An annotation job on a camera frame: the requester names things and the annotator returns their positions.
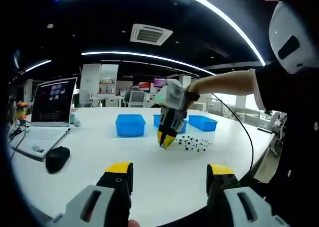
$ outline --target ceiling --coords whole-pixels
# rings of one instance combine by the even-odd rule
[[[275,1],[207,0],[232,19],[255,45],[265,61],[274,58],[268,42],[268,25]],[[24,73],[17,80],[48,80],[79,73],[84,63],[120,60],[119,79],[141,81],[183,74],[207,76],[192,66],[205,68],[225,63],[259,61],[244,39],[220,16],[195,0],[16,0],[15,73],[45,60],[52,62]],[[173,31],[161,46],[130,41],[135,23]],[[167,60],[132,55],[90,55],[87,51],[126,51],[165,57]],[[210,70],[223,73],[232,69]]]

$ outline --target led light strip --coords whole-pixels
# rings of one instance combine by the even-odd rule
[[[176,61],[176,60],[173,60],[173,59],[168,59],[168,58],[164,58],[164,57],[160,57],[160,56],[156,56],[156,55],[149,55],[149,54],[140,54],[140,53],[133,53],[133,52],[123,52],[123,51],[97,51],[97,52],[84,52],[82,53],[81,55],[94,55],[94,54],[124,54],[124,55],[135,55],[135,56],[142,56],[142,57],[147,57],[147,58],[154,58],[154,59],[161,59],[161,60],[165,60],[165,61],[169,61],[169,62],[173,62],[173,63],[177,63],[177,64],[181,64],[181,65],[184,65],[184,66],[188,66],[190,68],[193,68],[193,69],[197,69],[197,70],[200,70],[200,71],[203,71],[205,73],[208,73],[210,75],[215,75],[214,73],[212,72],[209,72],[208,70],[205,70],[205,69],[201,69],[201,68],[198,68],[196,66],[193,66],[193,65],[190,65],[190,64],[186,64],[186,63],[183,63],[183,62],[179,62],[179,61]],[[47,60],[47,61],[44,61],[42,63],[39,63],[37,65],[34,65],[28,69],[26,69],[22,74],[26,73],[26,72],[29,72],[30,70],[32,69],[35,69],[41,65],[44,65],[44,64],[47,64],[47,63],[50,63],[51,60]]]
[[[213,4],[211,4],[210,2],[208,2],[207,0],[195,0],[199,3],[201,3],[202,5],[204,5],[205,7],[207,7],[208,9],[210,9],[211,11],[215,12],[218,16],[220,16],[224,21],[226,21],[231,27],[234,28],[234,30],[236,30],[236,32],[246,41],[246,43],[249,45],[249,47],[251,48],[251,50],[255,53],[255,55],[257,56],[257,58],[259,59],[259,61],[261,62],[261,64],[263,66],[265,66],[265,61],[263,59],[263,57],[261,56],[261,54],[259,53],[259,51],[257,50],[257,48],[255,47],[255,45],[250,41],[250,39],[247,37],[247,35],[241,30],[241,28],[239,28],[239,26],[233,22],[233,20],[231,18],[229,18],[224,12],[222,12],[220,9],[218,9],[216,6],[214,6]]]
[[[153,58],[153,59],[161,59],[161,60],[165,60],[165,61],[181,64],[181,65],[184,65],[184,66],[188,66],[190,68],[203,71],[203,72],[208,73],[210,75],[215,75],[214,73],[209,72],[206,69],[201,69],[201,68],[198,68],[196,66],[193,66],[193,65],[190,65],[190,64],[186,64],[186,63],[183,63],[183,62],[180,62],[180,61],[176,61],[176,60],[173,60],[173,59],[167,59],[167,58],[164,58],[164,57],[160,57],[160,56],[156,56],[156,55],[150,55],[150,54],[140,54],[140,53],[123,52],[123,51],[96,51],[96,52],[85,52],[85,53],[82,53],[82,55],[94,55],[94,54],[124,54],[124,55],[142,56],[142,57]]]
[[[30,70],[35,69],[35,68],[37,68],[37,67],[39,67],[39,66],[41,66],[41,65],[43,65],[43,64],[50,63],[51,61],[52,61],[52,60],[47,60],[47,61],[44,61],[44,62],[42,62],[42,63],[36,64],[36,65],[32,66],[31,68],[26,69],[22,74],[24,74],[24,73],[26,73],[26,72],[29,72]]]

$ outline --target hand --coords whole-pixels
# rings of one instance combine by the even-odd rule
[[[140,227],[140,225],[135,220],[129,220],[129,227]]]

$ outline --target sticker on laptop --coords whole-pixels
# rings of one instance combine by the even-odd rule
[[[31,150],[32,151],[35,151],[35,152],[40,152],[40,153],[42,153],[42,152],[44,152],[44,149],[40,149],[40,147],[39,146],[33,146],[32,148],[31,148]]]

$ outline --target blue container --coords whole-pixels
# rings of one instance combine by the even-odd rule
[[[160,115],[156,114],[153,116],[154,116],[154,126],[159,127],[160,126]],[[188,121],[184,120],[184,126],[178,134],[183,134],[186,132],[187,123],[188,123]]]
[[[119,114],[115,124],[118,136],[135,137],[144,135],[145,121],[140,114]]]
[[[205,116],[189,115],[189,124],[202,131],[215,131],[218,121]]]

